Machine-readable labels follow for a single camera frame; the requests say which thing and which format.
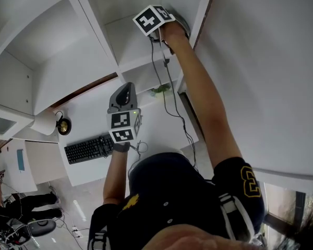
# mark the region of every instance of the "yellow number print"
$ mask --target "yellow number print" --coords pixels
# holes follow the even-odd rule
[[[261,189],[257,186],[251,167],[242,167],[241,178],[244,180],[244,193],[247,197],[261,197]]]

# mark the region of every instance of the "white wall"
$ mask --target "white wall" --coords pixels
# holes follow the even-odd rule
[[[313,0],[213,0],[196,52],[245,159],[313,176]]]

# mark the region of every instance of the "white cabinet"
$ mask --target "white cabinet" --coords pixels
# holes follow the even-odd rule
[[[150,4],[182,15],[194,45],[209,0],[0,0],[0,105],[35,116],[70,93],[117,72],[137,92],[159,85],[151,44],[132,18]],[[170,51],[163,49],[166,57]],[[160,46],[154,60],[169,82]],[[182,80],[171,57],[172,81]]]

